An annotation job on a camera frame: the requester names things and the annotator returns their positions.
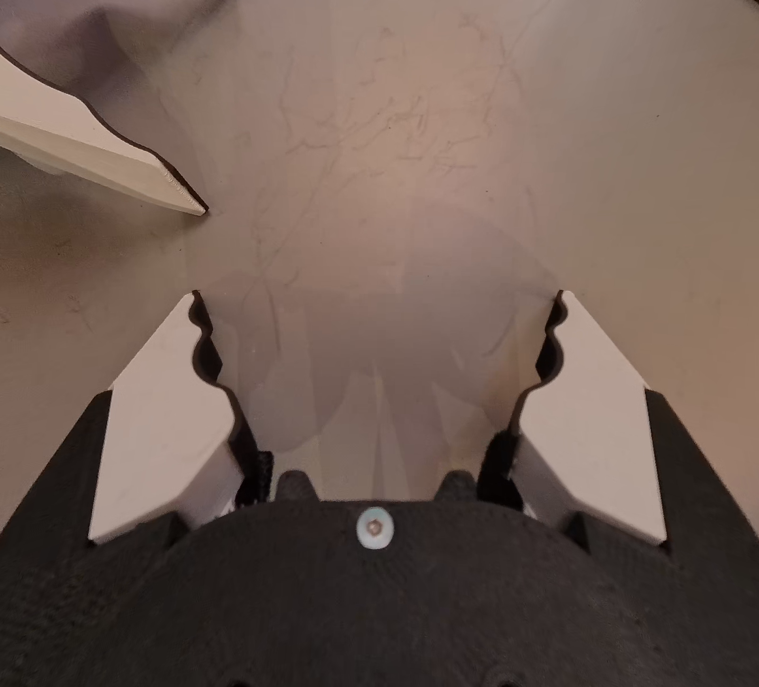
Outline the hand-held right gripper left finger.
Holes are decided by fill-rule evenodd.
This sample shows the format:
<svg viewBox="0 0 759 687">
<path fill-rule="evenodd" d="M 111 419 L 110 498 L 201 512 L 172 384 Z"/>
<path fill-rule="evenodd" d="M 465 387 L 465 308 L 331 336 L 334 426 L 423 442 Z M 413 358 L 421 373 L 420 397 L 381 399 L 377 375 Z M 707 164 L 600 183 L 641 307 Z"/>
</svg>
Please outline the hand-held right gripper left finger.
<svg viewBox="0 0 759 687">
<path fill-rule="evenodd" d="M 91 542 L 169 514 L 196 529 L 269 500 L 273 456 L 222 368 L 204 300 L 187 293 L 109 387 Z"/>
</svg>

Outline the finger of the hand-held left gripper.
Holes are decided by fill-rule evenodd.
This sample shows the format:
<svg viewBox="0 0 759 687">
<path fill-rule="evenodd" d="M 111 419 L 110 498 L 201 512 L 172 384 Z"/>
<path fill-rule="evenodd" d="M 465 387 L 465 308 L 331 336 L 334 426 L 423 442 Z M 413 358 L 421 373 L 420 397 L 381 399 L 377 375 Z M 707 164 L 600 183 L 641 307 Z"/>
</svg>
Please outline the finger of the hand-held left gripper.
<svg viewBox="0 0 759 687">
<path fill-rule="evenodd" d="M 85 101 L 1 54 L 1 146 L 36 168 L 69 173 L 192 216 L 208 207 L 181 174 L 112 129 Z"/>
</svg>

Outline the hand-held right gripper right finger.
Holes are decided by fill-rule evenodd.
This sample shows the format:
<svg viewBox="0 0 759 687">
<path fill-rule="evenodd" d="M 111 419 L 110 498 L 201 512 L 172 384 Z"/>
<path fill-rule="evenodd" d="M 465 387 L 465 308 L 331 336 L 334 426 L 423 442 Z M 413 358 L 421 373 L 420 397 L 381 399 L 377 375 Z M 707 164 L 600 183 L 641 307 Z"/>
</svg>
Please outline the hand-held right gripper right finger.
<svg viewBox="0 0 759 687">
<path fill-rule="evenodd" d="M 588 515 L 659 546 L 650 387 L 572 292 L 556 294 L 544 331 L 538 382 L 491 439 L 478 499 L 560 531 Z"/>
</svg>

